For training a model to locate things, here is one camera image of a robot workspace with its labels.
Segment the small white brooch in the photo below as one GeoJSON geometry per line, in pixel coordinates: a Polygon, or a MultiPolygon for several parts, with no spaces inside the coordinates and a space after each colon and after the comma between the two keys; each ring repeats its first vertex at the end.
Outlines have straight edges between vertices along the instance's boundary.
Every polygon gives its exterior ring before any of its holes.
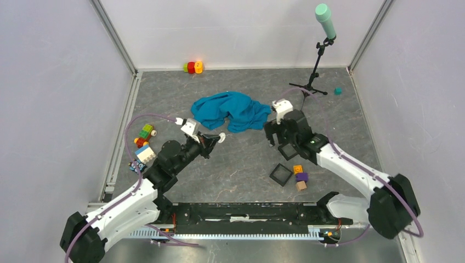
{"type": "Polygon", "coordinates": [[[225,138],[226,138],[226,134],[220,133],[218,143],[221,144],[225,140],[225,138]]]}

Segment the black square frame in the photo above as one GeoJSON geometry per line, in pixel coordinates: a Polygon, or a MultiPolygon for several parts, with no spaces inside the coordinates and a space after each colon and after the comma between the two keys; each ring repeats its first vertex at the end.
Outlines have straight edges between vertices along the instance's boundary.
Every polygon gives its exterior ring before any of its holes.
{"type": "Polygon", "coordinates": [[[292,177],[293,171],[286,168],[283,164],[279,163],[270,173],[269,178],[275,181],[280,186],[284,187],[289,179],[292,177]]]}
{"type": "Polygon", "coordinates": [[[286,161],[289,161],[298,155],[298,152],[291,144],[282,144],[277,149],[286,161]]]}

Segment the teal blue cloth garment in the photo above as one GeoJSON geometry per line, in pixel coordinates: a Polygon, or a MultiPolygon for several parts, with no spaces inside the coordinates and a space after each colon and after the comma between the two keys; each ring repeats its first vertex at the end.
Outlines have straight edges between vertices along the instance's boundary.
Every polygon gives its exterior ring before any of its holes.
{"type": "Polygon", "coordinates": [[[194,119],[205,128],[214,130],[228,122],[227,130],[231,133],[261,130],[271,114],[270,106],[239,92],[201,98],[193,103],[190,110],[194,119]]]}

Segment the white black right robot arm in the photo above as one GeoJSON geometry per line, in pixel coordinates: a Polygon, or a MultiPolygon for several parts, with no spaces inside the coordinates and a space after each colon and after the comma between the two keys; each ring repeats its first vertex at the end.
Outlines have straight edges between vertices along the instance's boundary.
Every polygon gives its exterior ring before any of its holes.
{"type": "Polygon", "coordinates": [[[317,208],[317,218],[324,224],[336,218],[348,218],[370,225],[378,234],[393,239],[400,232],[410,235],[408,225],[417,227],[416,237],[423,237],[419,223],[421,214],[409,179],[402,175],[388,175],[369,167],[343,151],[328,136],[312,131],[302,111],[292,110],[264,126],[270,145],[279,144],[279,151],[287,159],[300,156],[322,167],[351,184],[361,197],[333,194],[317,208]]]}

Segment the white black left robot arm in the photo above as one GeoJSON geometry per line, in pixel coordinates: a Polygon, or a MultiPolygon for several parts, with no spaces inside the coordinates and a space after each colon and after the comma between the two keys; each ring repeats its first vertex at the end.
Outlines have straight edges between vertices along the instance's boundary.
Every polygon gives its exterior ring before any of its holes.
{"type": "Polygon", "coordinates": [[[198,156],[209,158],[226,135],[197,133],[184,144],[165,142],[152,166],[138,181],[111,202],[82,215],[69,216],[60,247],[65,262],[100,262],[117,242],[152,222],[166,223],[172,217],[172,203],[164,193],[177,183],[177,175],[198,156]]]}

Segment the orange toy block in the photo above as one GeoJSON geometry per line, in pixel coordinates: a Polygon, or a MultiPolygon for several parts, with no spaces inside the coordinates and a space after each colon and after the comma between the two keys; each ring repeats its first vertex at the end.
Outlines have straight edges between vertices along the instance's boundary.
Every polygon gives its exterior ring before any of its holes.
{"type": "Polygon", "coordinates": [[[294,165],[293,166],[293,173],[299,174],[303,172],[303,167],[301,165],[294,165]]]}

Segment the black tripod microphone stand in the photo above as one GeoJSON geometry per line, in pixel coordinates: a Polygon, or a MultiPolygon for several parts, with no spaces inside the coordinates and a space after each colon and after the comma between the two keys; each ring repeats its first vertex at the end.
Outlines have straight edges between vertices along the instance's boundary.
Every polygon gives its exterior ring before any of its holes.
{"type": "Polygon", "coordinates": [[[316,59],[316,62],[315,62],[313,71],[312,71],[312,73],[311,73],[310,76],[309,76],[308,83],[305,84],[305,85],[300,85],[300,84],[295,84],[295,83],[289,83],[290,86],[302,88],[302,89],[304,89],[304,90],[310,92],[311,94],[316,94],[316,93],[320,93],[320,94],[322,94],[322,95],[327,95],[327,94],[328,94],[328,92],[315,89],[315,88],[313,87],[313,81],[314,81],[316,78],[319,77],[319,73],[317,72],[317,68],[318,68],[318,66],[319,66],[319,62],[320,62],[320,60],[321,60],[321,57],[322,57],[322,56],[324,55],[324,53],[325,53],[326,47],[333,45],[335,39],[336,39],[336,37],[333,37],[333,38],[328,38],[328,37],[326,37],[322,43],[321,43],[321,42],[317,42],[317,44],[316,44],[317,59],[316,59]]]}

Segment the purple toy block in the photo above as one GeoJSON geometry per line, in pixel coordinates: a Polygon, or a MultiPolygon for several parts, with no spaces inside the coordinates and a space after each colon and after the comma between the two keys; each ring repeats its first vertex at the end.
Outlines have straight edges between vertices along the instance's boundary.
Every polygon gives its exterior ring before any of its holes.
{"type": "Polygon", "coordinates": [[[295,179],[296,182],[304,181],[305,183],[307,183],[309,180],[309,175],[305,172],[297,173],[295,174],[295,179]]]}

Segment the tan wooden cube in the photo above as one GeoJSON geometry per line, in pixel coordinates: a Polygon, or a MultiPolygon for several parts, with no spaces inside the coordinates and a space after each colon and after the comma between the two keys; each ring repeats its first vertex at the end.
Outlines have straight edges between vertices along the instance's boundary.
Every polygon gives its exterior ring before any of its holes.
{"type": "Polygon", "coordinates": [[[303,191],[307,189],[307,183],[305,181],[298,181],[296,182],[296,188],[298,191],[303,191]]]}

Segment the colourful toy block train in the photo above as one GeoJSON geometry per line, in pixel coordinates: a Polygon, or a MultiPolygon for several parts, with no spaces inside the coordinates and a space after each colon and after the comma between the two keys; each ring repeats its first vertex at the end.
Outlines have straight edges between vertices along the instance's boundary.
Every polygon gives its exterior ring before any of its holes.
{"type": "Polygon", "coordinates": [[[139,135],[134,139],[134,143],[137,148],[142,148],[149,144],[152,137],[157,135],[157,130],[151,124],[145,124],[139,132],[139,135]]]}

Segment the green red orange toy stack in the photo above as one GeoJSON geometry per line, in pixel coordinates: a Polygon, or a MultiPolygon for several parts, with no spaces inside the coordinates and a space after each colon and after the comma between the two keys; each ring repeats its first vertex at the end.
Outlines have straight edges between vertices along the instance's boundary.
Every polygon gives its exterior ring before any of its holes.
{"type": "Polygon", "coordinates": [[[189,74],[201,74],[204,71],[202,61],[190,61],[183,65],[183,71],[189,74]]]}

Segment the mint green microphone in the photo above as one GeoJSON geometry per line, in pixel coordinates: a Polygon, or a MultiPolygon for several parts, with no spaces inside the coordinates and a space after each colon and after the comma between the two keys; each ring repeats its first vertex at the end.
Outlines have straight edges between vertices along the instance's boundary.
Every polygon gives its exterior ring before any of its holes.
{"type": "Polygon", "coordinates": [[[320,3],[315,8],[315,17],[323,28],[328,39],[335,39],[337,34],[331,19],[331,10],[325,3],[320,3]]]}

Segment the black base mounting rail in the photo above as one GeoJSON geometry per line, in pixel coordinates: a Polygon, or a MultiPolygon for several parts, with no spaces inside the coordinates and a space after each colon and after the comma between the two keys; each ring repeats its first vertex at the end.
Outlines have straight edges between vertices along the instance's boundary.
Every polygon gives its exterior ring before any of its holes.
{"type": "Polygon", "coordinates": [[[308,226],[352,225],[316,203],[174,203],[156,224],[173,223],[177,234],[305,234],[308,226]]]}

